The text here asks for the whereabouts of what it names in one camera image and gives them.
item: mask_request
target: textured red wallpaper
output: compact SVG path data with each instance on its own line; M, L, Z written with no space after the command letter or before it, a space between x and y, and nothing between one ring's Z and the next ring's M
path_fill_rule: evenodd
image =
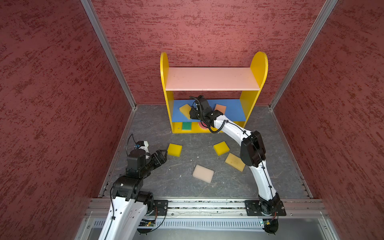
M249 67L264 51L268 77L257 104L269 104L325 0L94 0L137 103L165 103L160 53L170 66ZM188 98L178 93L176 98ZM239 92L204 92L238 98Z
M79 0L0 2L0 239L72 240L130 106Z
M384 2L339 0L275 113L341 239L383 239Z

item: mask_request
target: black bracket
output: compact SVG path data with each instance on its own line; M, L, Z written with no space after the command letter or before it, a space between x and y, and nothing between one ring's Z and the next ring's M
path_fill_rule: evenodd
M261 212L260 207L260 201L259 200L245 200L245 210L247 211L247 216L263 216L265 215ZM285 212L285 207L283 205L282 201L279 201L276 205L277 207L277 214L279 216L287 216L287 213Z
M158 216L165 216L166 210L168 208L168 200L154 200L153 211L151 211L150 214L147 214L146 216L154 216L156 214L156 208Z

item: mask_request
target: pink shelf board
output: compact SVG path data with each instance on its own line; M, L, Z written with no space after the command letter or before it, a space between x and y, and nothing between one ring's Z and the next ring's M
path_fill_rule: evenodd
M167 91L260 90L250 68L169 68Z

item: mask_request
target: blue shelf board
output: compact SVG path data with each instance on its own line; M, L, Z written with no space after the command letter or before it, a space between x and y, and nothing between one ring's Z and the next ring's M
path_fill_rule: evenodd
M173 104L173 116L172 122L200 122L200 120L188 120L179 110L180 107L185 104L192 105L195 100L175 100ZM240 99L209 99L209 105L212 110L215 110L216 104L226 106L224 115L233 122L243 122L245 121L245 115L243 112L243 107L241 105Z

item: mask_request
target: metal corner post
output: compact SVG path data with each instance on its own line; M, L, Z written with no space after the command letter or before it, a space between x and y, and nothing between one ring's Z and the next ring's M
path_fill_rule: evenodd
M279 99L283 95L284 90L287 88L288 84L292 80L293 75L296 70L299 68L301 62L303 61L305 55L311 48L314 40L319 34L321 28L324 26L325 21L331 14L333 8L335 7L338 0L326 0L323 7L321 8L319 15L317 16L315 22L313 23L307 37L305 38L303 45L301 46L299 52L296 55L296 58L293 60L291 67L289 68L287 74L284 77L283 82L281 83L279 89L277 90L275 96L273 97L270 108L273 110L278 103Z
M105 35L105 32L103 30L103 27L101 26L101 23L99 21L99 18L96 15L95 9L93 8L91 0L81 0L81 3L85 9L85 12L88 15L89 20L91 21L91 24L93 26L93 29L96 32L97 37L99 38L99 41L105 51L105 54L107 55L109 62L112 65L112 68L120 82L120 85L129 101L129 104L133 109L136 108L136 102L133 98L133 95L129 89L129 86L127 84L127 81L125 80L125 77L123 75L123 72L121 71L121 68L119 66L119 63L115 57L115 54L113 53L113 50L109 44L109 41L107 39L107 36Z

